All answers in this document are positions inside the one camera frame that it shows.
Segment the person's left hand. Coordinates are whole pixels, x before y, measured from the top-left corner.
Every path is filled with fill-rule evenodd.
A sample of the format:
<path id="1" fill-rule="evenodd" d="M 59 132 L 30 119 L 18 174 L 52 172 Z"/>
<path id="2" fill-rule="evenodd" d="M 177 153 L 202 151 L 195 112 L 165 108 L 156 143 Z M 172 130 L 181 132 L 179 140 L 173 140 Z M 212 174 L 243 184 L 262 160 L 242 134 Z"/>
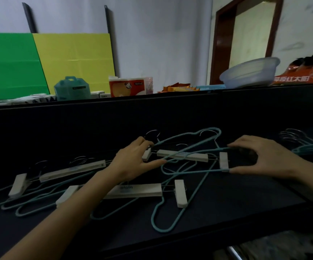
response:
<path id="1" fill-rule="evenodd" d="M 113 161 L 107 167 L 107 171 L 114 175 L 120 182 L 127 182 L 144 174 L 142 172 L 142 156 L 148 147 L 152 147 L 154 143 L 143 137 L 138 137 L 128 146 L 120 149 L 115 155 Z"/>

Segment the person's right hand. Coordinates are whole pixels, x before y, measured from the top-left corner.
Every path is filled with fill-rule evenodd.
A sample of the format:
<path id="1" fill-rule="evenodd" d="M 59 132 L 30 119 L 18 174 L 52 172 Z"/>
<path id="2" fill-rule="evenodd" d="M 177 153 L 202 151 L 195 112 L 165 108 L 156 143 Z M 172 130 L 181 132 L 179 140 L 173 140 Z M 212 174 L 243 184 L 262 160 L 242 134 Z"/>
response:
<path id="1" fill-rule="evenodd" d="M 252 135 L 243 135 L 227 146 L 254 151 L 258 155 L 254 165 L 256 175 L 292 178 L 296 162 L 298 158 L 301 158 L 274 140 Z"/>

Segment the wooden clip hanger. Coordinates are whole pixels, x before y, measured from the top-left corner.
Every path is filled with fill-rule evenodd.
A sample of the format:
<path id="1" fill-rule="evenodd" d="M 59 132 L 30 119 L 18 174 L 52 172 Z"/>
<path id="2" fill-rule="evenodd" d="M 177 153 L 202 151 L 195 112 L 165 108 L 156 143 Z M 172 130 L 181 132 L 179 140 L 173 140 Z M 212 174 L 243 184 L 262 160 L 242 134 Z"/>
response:
<path id="1" fill-rule="evenodd" d="M 45 183 L 50 180 L 60 179 L 70 175 L 83 173 L 90 170 L 95 170 L 99 168 L 106 167 L 106 160 L 95 161 L 91 163 L 85 163 L 74 167 L 69 167 L 61 170 L 56 170 L 53 172 L 48 172 L 45 174 L 40 174 L 37 177 L 28 179 L 27 173 L 18 174 L 15 176 L 15 180 L 10 188 L 8 197 L 10 199 L 19 198 L 34 181 L 39 181 L 40 183 Z"/>
<path id="2" fill-rule="evenodd" d="M 163 158 L 170 158 L 172 159 L 169 162 L 175 162 L 177 160 L 188 160 L 188 161 L 195 161 L 195 162 L 209 162 L 209 161 L 219 161 L 219 169 L 211 171 L 229 171 L 229 160 L 228 160 L 228 153 L 227 152 L 219 152 L 219 156 L 217 157 L 213 153 L 207 153 L 210 150 L 205 150 L 204 153 L 200 152 L 184 152 L 184 151 L 171 151 L 171 150 L 163 150 L 160 149 L 158 151 L 152 151 L 151 148 L 147 149 L 143 156 L 143 161 L 148 161 L 152 154 L 156 154 L 158 157 Z"/>
<path id="3" fill-rule="evenodd" d="M 146 197 L 161 197 L 164 193 L 162 184 L 130 184 L 130 185 L 117 185 L 104 197 L 105 200 L 111 199 L 124 199 L 124 198 L 146 198 Z M 80 188 L 79 185 L 69 186 L 65 192 L 59 197 L 55 205 L 59 207 L 63 202 L 67 201 L 75 192 Z M 174 193 L 178 208 L 185 208 L 188 205 L 186 196 L 186 187 L 184 180 L 176 179 L 174 181 Z"/>

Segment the person's left forearm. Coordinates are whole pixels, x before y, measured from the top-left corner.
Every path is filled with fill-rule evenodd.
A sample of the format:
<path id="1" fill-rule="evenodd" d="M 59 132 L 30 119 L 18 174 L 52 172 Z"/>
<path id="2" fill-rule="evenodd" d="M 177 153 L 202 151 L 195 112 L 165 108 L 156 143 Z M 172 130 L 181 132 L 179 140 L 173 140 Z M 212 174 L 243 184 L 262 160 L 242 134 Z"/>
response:
<path id="1" fill-rule="evenodd" d="M 96 173 L 83 187 L 14 245 L 0 260 L 59 260 L 91 211 L 124 173 L 110 168 Z"/>

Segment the bundle of teal hangers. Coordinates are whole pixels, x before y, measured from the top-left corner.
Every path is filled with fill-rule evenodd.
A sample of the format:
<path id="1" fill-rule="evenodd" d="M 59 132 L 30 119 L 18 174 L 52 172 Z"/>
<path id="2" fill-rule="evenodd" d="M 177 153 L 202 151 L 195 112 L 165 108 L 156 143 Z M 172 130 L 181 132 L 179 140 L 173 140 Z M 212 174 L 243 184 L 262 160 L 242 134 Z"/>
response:
<path id="1" fill-rule="evenodd" d="M 292 153 L 300 157 L 313 156 L 313 138 L 304 131 L 287 128 L 279 132 L 279 138 L 295 145 L 291 148 Z"/>

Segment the orange snack packet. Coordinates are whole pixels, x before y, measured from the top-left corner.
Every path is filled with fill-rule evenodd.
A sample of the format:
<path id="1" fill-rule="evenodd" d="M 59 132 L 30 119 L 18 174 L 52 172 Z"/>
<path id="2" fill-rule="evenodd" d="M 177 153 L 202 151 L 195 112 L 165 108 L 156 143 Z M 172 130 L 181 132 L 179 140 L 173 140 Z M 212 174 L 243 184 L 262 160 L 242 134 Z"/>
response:
<path id="1" fill-rule="evenodd" d="M 158 91 L 157 93 L 166 93 L 166 92 L 192 92 L 199 91 L 200 89 L 197 87 L 192 87 L 190 83 L 175 83 L 173 85 L 163 87 L 162 91 Z"/>

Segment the orange white tissue pack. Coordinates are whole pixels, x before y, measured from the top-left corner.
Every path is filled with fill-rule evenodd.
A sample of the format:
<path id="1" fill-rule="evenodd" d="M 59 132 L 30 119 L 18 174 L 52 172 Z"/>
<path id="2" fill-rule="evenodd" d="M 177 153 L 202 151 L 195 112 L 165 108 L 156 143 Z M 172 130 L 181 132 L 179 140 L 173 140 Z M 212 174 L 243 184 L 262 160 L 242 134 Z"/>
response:
<path id="1" fill-rule="evenodd" d="M 118 78 L 109 76 L 111 97 L 139 96 L 153 94 L 153 78 Z"/>

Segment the light blue plastic tray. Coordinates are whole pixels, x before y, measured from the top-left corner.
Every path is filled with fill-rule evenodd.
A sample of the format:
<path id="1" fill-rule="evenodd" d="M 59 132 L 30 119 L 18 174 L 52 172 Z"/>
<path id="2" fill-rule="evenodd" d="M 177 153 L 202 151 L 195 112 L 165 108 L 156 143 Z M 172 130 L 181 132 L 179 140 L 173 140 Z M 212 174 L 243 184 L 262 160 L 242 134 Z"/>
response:
<path id="1" fill-rule="evenodd" d="M 218 85 L 205 85 L 205 86 L 196 86 L 198 91 L 213 91 L 213 90 L 225 90 L 226 86 L 224 84 Z"/>

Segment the translucent plastic basin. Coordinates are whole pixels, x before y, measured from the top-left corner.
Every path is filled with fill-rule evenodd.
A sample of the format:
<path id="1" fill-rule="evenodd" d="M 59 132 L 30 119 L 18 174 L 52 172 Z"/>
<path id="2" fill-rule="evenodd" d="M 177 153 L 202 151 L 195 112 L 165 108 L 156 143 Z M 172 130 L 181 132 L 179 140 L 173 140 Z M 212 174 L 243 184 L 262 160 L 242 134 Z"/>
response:
<path id="1" fill-rule="evenodd" d="M 279 64 L 280 59 L 277 57 L 250 60 L 225 70 L 219 79 L 227 89 L 268 86 L 274 81 Z"/>

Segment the teal plastic container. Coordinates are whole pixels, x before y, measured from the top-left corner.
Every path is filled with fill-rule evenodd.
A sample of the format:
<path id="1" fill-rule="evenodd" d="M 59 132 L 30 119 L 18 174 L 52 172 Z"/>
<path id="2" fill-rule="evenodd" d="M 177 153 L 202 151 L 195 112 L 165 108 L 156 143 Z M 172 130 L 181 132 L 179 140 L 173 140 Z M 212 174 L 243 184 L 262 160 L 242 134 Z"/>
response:
<path id="1" fill-rule="evenodd" d="M 75 76 L 66 76 L 54 86 L 54 90 L 57 101 L 91 99 L 89 84 Z"/>

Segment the orange red bag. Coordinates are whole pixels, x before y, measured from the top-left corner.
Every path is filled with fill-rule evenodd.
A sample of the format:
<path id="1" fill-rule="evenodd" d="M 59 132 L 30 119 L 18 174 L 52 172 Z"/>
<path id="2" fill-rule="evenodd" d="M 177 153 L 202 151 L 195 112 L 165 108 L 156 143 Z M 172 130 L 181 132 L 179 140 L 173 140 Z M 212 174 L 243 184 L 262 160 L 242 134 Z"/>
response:
<path id="1" fill-rule="evenodd" d="M 291 62 L 281 75 L 275 76 L 271 86 L 296 84 L 313 84 L 313 55 Z"/>

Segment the black pole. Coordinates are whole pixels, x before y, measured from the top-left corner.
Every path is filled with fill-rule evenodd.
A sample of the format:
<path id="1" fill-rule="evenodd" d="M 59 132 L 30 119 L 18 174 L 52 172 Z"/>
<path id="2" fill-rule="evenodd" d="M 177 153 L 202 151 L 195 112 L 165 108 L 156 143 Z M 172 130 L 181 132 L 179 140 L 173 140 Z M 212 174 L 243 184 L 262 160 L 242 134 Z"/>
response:
<path id="1" fill-rule="evenodd" d="M 107 30 L 108 30 L 108 34 L 110 35 L 111 51 L 112 51 L 112 57 L 113 57 L 115 76 L 118 77 L 120 75 L 120 71 L 119 71 L 117 39 L 116 39 L 113 11 L 107 5 L 104 5 L 104 9 L 105 9 L 105 15 L 106 15 Z"/>
<path id="2" fill-rule="evenodd" d="M 32 8 L 25 2 L 22 2 L 22 6 L 23 6 L 25 17 L 29 26 L 30 33 L 38 34 L 38 29 L 37 29 L 37 25 L 36 25 Z"/>

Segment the black white patterned box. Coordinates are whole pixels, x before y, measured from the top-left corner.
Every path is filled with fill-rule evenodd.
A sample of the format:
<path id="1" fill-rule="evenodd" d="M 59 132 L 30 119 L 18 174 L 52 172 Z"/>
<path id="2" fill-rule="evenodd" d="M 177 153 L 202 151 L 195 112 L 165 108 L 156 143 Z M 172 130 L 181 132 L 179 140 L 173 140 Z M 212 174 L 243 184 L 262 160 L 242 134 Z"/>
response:
<path id="1" fill-rule="evenodd" d="M 33 94 L 15 99 L 0 100 L 0 106 L 9 105 L 23 105 L 23 104 L 38 104 L 38 103 L 49 103 L 55 102 L 57 98 L 55 95 L 47 95 L 45 93 Z"/>

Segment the green board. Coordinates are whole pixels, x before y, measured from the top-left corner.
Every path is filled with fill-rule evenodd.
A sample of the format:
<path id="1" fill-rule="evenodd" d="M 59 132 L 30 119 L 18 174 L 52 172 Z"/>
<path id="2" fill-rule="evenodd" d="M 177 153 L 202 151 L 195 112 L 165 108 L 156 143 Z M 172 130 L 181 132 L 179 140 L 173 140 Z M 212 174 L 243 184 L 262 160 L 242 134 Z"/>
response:
<path id="1" fill-rule="evenodd" d="M 0 33 L 0 100 L 49 94 L 31 33 Z"/>

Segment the brown wooden door frame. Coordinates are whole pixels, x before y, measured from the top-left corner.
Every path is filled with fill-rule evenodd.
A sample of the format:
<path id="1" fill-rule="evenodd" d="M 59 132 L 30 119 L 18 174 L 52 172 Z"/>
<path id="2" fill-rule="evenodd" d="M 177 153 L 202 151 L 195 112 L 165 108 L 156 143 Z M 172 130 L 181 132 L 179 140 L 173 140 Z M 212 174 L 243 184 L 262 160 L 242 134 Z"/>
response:
<path id="1" fill-rule="evenodd" d="M 237 6 L 244 1 L 246 0 L 231 0 L 215 11 L 214 22 L 211 23 L 214 32 L 213 41 L 211 42 L 212 48 L 209 49 L 207 84 L 222 84 L 219 76 L 229 68 Z M 284 0 L 276 0 L 275 2 L 276 6 L 267 42 L 266 57 L 272 56 Z"/>

